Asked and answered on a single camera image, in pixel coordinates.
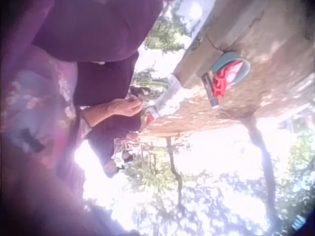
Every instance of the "ground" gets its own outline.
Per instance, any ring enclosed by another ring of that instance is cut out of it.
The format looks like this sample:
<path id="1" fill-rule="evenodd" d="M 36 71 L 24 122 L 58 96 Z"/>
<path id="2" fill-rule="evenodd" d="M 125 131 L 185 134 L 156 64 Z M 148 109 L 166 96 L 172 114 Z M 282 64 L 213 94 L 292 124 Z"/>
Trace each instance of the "ground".
<path id="1" fill-rule="evenodd" d="M 220 110 L 242 114 L 256 107 L 258 118 L 278 116 L 311 102 L 313 86 L 299 91 L 314 72 L 314 43 L 305 38 L 305 13 L 296 0 L 268 0 L 264 11 L 250 28 L 225 51 L 235 51 L 251 63 L 246 78 L 226 92 L 221 107 L 212 110 L 198 76 L 189 82 L 195 96 L 182 102 L 171 116 L 161 117 L 144 130 L 144 135 L 176 136 L 199 130 L 222 128 L 236 121 L 223 119 Z M 186 78 L 179 78 L 185 86 Z"/>

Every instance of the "tree branch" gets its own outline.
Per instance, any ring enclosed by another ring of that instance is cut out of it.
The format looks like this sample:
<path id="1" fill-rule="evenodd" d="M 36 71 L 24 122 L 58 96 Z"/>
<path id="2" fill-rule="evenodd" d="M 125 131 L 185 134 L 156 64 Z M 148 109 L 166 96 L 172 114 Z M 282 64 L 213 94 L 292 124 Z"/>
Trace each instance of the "tree branch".
<path id="1" fill-rule="evenodd" d="M 270 222 L 277 224 L 278 213 L 275 208 L 275 197 L 276 197 L 276 181 L 274 177 L 274 171 L 272 166 L 272 161 L 270 158 L 270 153 L 267 150 L 266 144 L 262 137 L 261 132 L 257 128 L 257 121 L 254 115 L 241 119 L 242 125 L 244 125 L 249 133 L 252 143 L 258 147 L 262 155 L 262 169 L 264 172 L 264 177 L 266 180 L 267 187 L 267 209 Z"/>

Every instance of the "person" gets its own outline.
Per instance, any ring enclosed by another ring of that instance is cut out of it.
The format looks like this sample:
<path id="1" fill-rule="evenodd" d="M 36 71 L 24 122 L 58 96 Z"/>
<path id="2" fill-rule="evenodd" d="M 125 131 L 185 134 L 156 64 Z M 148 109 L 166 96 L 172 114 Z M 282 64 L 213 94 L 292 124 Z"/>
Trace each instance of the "person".
<path id="1" fill-rule="evenodd" d="M 1 111 L 1 134 L 72 189 L 76 182 L 70 176 L 76 171 L 71 167 L 81 140 L 110 116 L 133 116 L 142 108 L 133 96 L 80 110 L 72 98 L 76 78 L 76 63 L 60 61 L 31 45 L 16 64 Z"/>
<path id="2" fill-rule="evenodd" d="M 122 153 L 122 158 L 125 163 L 133 161 L 134 157 L 135 157 L 135 154 L 134 153 L 130 154 L 129 151 L 123 151 Z"/>

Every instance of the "floral kimono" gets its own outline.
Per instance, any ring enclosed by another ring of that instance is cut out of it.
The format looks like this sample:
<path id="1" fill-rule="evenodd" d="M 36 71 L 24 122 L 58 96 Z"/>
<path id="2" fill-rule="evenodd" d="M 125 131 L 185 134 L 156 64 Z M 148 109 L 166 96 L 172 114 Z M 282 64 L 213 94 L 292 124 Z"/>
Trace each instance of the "floral kimono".
<path id="1" fill-rule="evenodd" d="M 74 152 L 65 156 L 66 150 L 75 149 L 90 131 L 73 105 L 76 80 L 76 63 L 57 60 L 32 45 L 17 61 L 2 98 L 1 134 L 51 171 L 57 172 L 60 162 L 78 169 Z M 78 173 L 67 167 L 64 180 Z"/>

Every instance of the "hand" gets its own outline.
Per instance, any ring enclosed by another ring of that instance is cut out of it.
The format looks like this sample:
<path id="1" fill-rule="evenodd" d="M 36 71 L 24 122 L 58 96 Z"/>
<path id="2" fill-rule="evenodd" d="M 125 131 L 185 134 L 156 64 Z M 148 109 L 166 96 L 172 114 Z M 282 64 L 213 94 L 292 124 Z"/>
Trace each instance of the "hand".
<path id="1" fill-rule="evenodd" d="M 115 115 L 131 117 L 142 109 L 142 102 L 134 95 L 128 100 L 116 98 L 110 102 L 110 108 Z"/>

